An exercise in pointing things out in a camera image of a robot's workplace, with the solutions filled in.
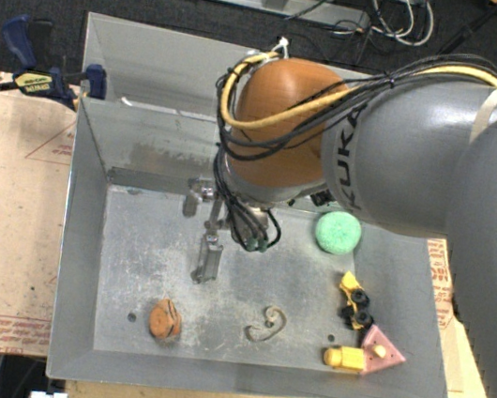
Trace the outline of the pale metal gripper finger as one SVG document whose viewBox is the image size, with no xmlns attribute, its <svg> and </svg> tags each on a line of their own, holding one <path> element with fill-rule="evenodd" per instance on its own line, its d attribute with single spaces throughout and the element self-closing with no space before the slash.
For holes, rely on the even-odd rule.
<svg viewBox="0 0 497 398">
<path fill-rule="evenodd" d="M 182 206 L 182 214 L 186 217 L 194 217 L 199 205 L 204 202 L 211 202 L 214 199 L 214 180 L 204 177 L 196 177 L 188 180 L 188 193 L 185 196 Z"/>
<path fill-rule="evenodd" d="M 207 283 L 217 279 L 223 248 L 216 234 L 204 233 L 197 267 L 191 272 L 192 281 Z"/>
</svg>

